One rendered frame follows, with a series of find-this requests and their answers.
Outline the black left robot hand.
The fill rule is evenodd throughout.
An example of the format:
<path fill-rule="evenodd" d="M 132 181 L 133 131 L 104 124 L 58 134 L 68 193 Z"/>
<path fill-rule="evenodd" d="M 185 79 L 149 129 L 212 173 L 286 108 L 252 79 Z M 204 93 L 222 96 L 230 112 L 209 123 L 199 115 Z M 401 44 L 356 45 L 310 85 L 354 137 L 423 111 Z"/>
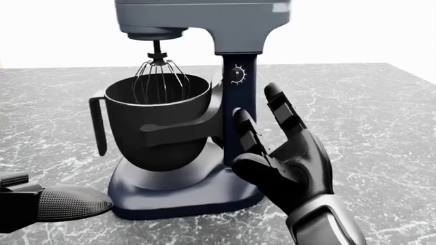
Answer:
<path fill-rule="evenodd" d="M 109 212 L 109 196 L 89 187 L 60 185 L 44 188 L 20 171 L 0 171 L 0 234 L 32 224 L 66 222 Z"/>

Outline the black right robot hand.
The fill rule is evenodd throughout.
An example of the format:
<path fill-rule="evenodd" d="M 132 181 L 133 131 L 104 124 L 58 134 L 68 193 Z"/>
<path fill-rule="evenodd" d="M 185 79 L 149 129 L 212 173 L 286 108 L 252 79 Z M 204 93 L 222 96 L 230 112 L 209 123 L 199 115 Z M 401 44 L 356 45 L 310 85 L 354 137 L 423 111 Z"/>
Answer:
<path fill-rule="evenodd" d="M 303 123 L 282 89 L 270 83 L 264 94 L 287 141 L 267 150 L 250 114 L 236 108 L 233 120 L 245 152 L 232 161 L 231 168 L 285 214 L 291 214 L 310 199 L 333 193 L 332 165 L 320 139 Z"/>

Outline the dark blue mixer base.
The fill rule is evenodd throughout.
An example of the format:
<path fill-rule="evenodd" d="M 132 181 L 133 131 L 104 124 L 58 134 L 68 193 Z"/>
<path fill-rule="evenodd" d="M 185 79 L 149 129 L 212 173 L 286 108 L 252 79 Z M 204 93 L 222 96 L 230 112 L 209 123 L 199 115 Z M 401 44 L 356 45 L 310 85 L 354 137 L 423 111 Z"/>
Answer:
<path fill-rule="evenodd" d="M 257 187 L 230 169 L 232 159 L 243 152 L 232 112 L 242 108 L 255 113 L 256 59 L 255 54 L 223 56 L 223 70 L 208 81 L 211 99 L 199 118 L 170 126 L 140 128 L 144 135 L 162 136 L 162 140 L 146 140 L 146 146 L 199 138 L 206 138 L 206 144 L 192 162 L 171 171 L 141 169 L 122 157 L 108 187 L 116 216 L 155 220 L 219 214 L 248 208 L 263 198 Z M 239 85 L 230 83 L 230 71 L 235 65 L 246 71 L 246 78 Z"/>

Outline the black speed dial knob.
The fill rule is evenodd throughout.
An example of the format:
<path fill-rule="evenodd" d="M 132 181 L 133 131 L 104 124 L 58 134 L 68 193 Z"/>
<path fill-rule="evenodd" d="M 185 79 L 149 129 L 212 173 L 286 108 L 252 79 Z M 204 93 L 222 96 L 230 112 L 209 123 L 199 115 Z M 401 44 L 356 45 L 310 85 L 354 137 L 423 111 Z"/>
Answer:
<path fill-rule="evenodd" d="M 242 66 L 235 65 L 230 71 L 230 83 L 239 85 L 246 78 L 246 71 Z"/>

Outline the black mixing bowl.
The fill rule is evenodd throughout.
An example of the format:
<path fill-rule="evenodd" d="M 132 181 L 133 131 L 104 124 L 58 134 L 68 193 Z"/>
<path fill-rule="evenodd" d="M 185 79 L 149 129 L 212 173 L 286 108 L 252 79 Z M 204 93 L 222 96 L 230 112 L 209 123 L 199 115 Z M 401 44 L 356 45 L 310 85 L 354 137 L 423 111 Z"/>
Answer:
<path fill-rule="evenodd" d="M 105 91 L 89 99 L 89 109 L 98 153 L 107 151 L 106 134 L 100 101 L 106 102 L 108 120 L 114 140 L 127 161 L 141 169 L 164 172 L 179 169 L 201 153 L 206 138 L 187 142 L 146 146 L 146 140 L 162 140 L 162 136 L 144 135 L 142 126 L 170 126 L 199 118 L 209 105 L 211 84 L 201 77 L 188 75 L 189 98 L 173 103 L 142 105 L 134 103 L 131 83 L 134 77 L 111 84 Z"/>

